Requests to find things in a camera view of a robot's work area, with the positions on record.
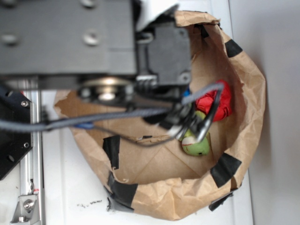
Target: screw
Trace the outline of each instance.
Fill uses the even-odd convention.
[[[25,222],[26,217],[19,217],[19,222]]]
[[[32,200],[30,200],[30,199],[28,199],[28,200],[26,200],[25,202],[24,202],[24,208],[26,209],[26,211],[28,212],[28,213],[30,213],[31,211],[32,211],[32,209],[33,209],[33,206],[34,206],[34,202],[32,201]]]
[[[6,33],[1,35],[1,41],[3,44],[8,45],[8,46],[14,46],[17,45],[19,42],[19,38],[17,37],[16,34],[13,33]]]
[[[96,0],[81,0],[80,2],[86,8],[94,8],[96,6]]]
[[[21,106],[27,108],[29,106],[29,102],[28,101],[22,101]]]
[[[83,41],[89,46],[97,46],[100,43],[100,39],[95,30],[87,30],[83,35]]]

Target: black metal plate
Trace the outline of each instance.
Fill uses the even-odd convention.
[[[30,123],[30,104],[23,107],[23,101],[30,103],[20,92],[10,92],[0,86],[0,119]],[[0,180],[13,170],[31,148],[31,134],[0,131]]]

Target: gray cable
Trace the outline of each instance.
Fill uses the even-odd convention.
[[[191,94],[187,97],[184,97],[181,101],[183,105],[186,105],[188,103],[192,103],[196,101],[198,98],[204,96],[206,93],[212,91],[212,90],[223,90],[224,84],[222,83],[211,83],[207,85],[206,87],[202,88],[201,90],[195,92],[194,94]]]
[[[186,105],[196,101],[201,96],[205,95],[207,92],[212,90],[222,90],[224,85],[222,83],[213,83],[209,84],[205,88],[197,91],[196,93],[184,97],[182,99],[182,104]],[[45,130],[52,130],[64,127],[72,127],[77,124],[100,121],[100,120],[112,120],[112,119],[121,119],[121,118],[132,118],[132,117],[149,117],[160,115],[170,111],[168,108],[151,108],[151,109],[141,109],[135,110],[132,112],[110,112],[110,113],[102,113],[102,114],[94,114],[87,116],[79,116],[75,118],[61,119],[61,120],[53,120],[49,123],[36,123],[36,124],[26,124],[20,122],[13,122],[7,120],[0,120],[0,130],[8,131],[8,132],[18,132],[18,133],[30,133],[30,132],[38,132]]]

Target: green ball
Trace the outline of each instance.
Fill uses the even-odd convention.
[[[185,137],[181,144],[183,150],[191,156],[207,155],[210,151],[210,144],[206,137],[201,142],[197,142],[192,136]]]

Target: white surface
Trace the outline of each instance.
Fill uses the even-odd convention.
[[[262,138],[250,166],[256,225],[300,224],[300,1],[230,0],[235,41],[267,80]]]
[[[162,12],[177,5],[179,0],[141,0],[141,14],[136,24],[136,30],[143,30],[154,21]]]
[[[0,225],[7,225],[13,218],[20,195],[20,165],[0,181]]]

